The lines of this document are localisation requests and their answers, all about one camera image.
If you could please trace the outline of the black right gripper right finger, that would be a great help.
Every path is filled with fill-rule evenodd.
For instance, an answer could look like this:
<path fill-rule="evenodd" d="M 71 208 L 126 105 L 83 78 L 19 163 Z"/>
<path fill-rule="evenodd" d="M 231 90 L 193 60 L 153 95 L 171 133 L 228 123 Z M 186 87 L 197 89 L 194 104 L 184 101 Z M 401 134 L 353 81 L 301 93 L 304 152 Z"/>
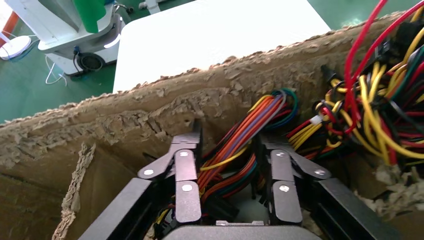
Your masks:
<path fill-rule="evenodd" d="M 329 240 L 399 240 L 399 232 L 323 166 L 296 153 L 283 136 L 259 134 L 256 160 L 266 173 L 272 225 L 301 225 L 302 209 Z"/>

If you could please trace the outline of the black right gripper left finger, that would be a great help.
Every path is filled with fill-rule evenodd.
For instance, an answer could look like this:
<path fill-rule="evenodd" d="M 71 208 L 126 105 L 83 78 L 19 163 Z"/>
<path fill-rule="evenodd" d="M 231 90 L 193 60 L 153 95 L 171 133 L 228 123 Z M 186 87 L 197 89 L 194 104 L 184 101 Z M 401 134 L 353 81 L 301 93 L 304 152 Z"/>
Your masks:
<path fill-rule="evenodd" d="M 143 167 L 80 236 L 81 240 L 142 240 L 160 209 L 175 199 L 178 225 L 202 217 L 197 184 L 202 158 L 202 123 L 173 137 L 166 154 Z"/>

